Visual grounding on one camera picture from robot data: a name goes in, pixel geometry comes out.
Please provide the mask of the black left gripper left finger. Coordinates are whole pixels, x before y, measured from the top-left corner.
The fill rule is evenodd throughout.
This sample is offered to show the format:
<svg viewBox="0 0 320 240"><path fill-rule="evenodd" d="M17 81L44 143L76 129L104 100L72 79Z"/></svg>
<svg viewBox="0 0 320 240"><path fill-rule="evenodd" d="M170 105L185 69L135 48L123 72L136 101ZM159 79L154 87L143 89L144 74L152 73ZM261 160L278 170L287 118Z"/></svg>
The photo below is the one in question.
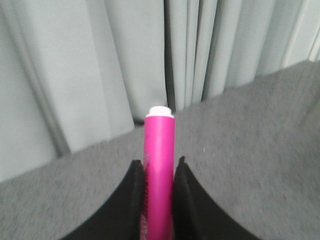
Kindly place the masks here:
<svg viewBox="0 0 320 240"><path fill-rule="evenodd" d="M64 240L138 240L144 194L144 169L133 160L107 201Z"/></svg>

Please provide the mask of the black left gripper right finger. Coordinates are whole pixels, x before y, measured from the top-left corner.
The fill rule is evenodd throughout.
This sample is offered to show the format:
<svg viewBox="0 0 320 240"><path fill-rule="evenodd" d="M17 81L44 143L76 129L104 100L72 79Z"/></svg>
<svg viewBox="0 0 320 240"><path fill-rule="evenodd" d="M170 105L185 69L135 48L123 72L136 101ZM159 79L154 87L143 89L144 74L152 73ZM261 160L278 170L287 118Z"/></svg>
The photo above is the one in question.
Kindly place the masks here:
<svg viewBox="0 0 320 240"><path fill-rule="evenodd" d="M172 189L176 240L257 240L231 218L205 191L185 157L179 159Z"/></svg>

